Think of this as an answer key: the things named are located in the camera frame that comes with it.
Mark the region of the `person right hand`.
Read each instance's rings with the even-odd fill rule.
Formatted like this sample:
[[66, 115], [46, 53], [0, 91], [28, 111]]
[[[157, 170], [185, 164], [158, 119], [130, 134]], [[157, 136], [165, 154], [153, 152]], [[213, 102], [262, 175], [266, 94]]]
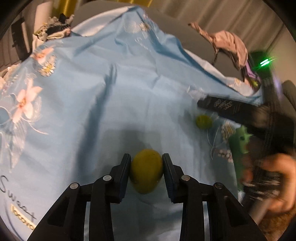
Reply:
[[252, 160], [249, 155], [242, 159], [243, 173], [241, 182], [247, 184], [253, 179], [253, 168], [260, 168], [269, 172], [278, 172], [283, 175], [282, 189], [279, 196], [274, 199], [268, 210], [272, 213], [284, 213], [295, 205], [295, 159], [286, 154], [275, 154], [261, 160]]

